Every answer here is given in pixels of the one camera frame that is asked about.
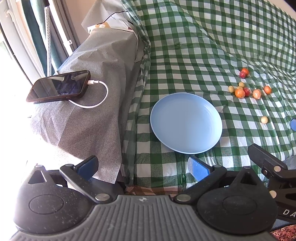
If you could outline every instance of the gray fabric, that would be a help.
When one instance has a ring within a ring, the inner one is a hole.
[[[35,146],[32,161],[47,169],[57,169],[96,155],[99,170],[94,178],[115,183],[122,160],[120,141],[139,73],[140,63],[134,64],[136,46],[133,33],[100,28],[92,31],[59,73],[88,69],[91,79],[108,85],[109,95],[93,109],[83,109],[69,101],[35,105],[31,118]],[[94,105],[105,94],[103,85],[91,85],[76,102]]]
[[[296,169],[296,156],[290,156],[286,160],[283,161],[287,167],[288,170],[295,170]]]

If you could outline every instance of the checkered cloth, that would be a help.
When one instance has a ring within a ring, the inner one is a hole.
[[[220,141],[196,155],[207,164],[228,170],[251,165],[260,173],[247,154],[252,143],[282,161],[295,155],[296,132],[289,125],[296,116],[294,19],[264,0],[123,3],[146,45],[123,147],[130,192],[176,194],[196,181],[187,169],[189,156],[164,146],[149,123],[155,103],[176,92],[201,96],[220,113]],[[243,67],[250,71],[244,80],[238,76]],[[238,99],[228,86],[240,81],[251,91],[269,85],[272,94]]]

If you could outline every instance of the red fruit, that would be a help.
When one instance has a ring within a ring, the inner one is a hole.
[[[244,72],[244,71],[241,71],[240,73],[239,73],[239,77],[240,78],[242,78],[242,79],[244,79],[245,77],[246,77],[246,72]]]
[[[246,97],[248,97],[250,95],[250,90],[248,87],[244,88],[244,93],[246,94]]]

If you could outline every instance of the blue plate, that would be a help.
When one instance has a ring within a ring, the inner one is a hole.
[[[197,154],[211,149],[222,134],[222,120],[215,107],[189,93],[170,94],[152,108],[151,128],[170,149]]]

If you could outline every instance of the small ball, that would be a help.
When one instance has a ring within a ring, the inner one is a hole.
[[[235,90],[235,96],[237,97],[237,98],[239,98],[239,99],[242,99],[242,98],[244,98],[245,97],[245,92],[244,92],[244,90],[241,90],[241,89],[236,89]]]
[[[261,123],[266,124],[268,122],[268,118],[266,116],[261,117]]]
[[[248,71],[248,69],[247,68],[242,68],[242,70],[241,70],[242,72],[245,72],[246,73],[246,76],[248,76],[249,75],[249,71]]]
[[[228,87],[228,91],[229,91],[229,93],[233,93],[234,92],[234,87],[233,86],[229,86]]]
[[[239,86],[244,88],[244,82],[239,82]]]
[[[241,79],[245,79],[246,76],[247,76],[246,73],[243,72],[243,71],[241,71],[241,72],[239,73],[239,77],[240,77]]]
[[[269,86],[265,86],[263,90],[267,95],[271,94],[271,88]]]
[[[253,97],[256,99],[256,100],[259,100],[261,98],[261,91],[259,89],[256,89],[253,91]]]
[[[246,97],[248,97],[250,95],[250,89],[248,87],[245,87],[244,93],[246,94]]]

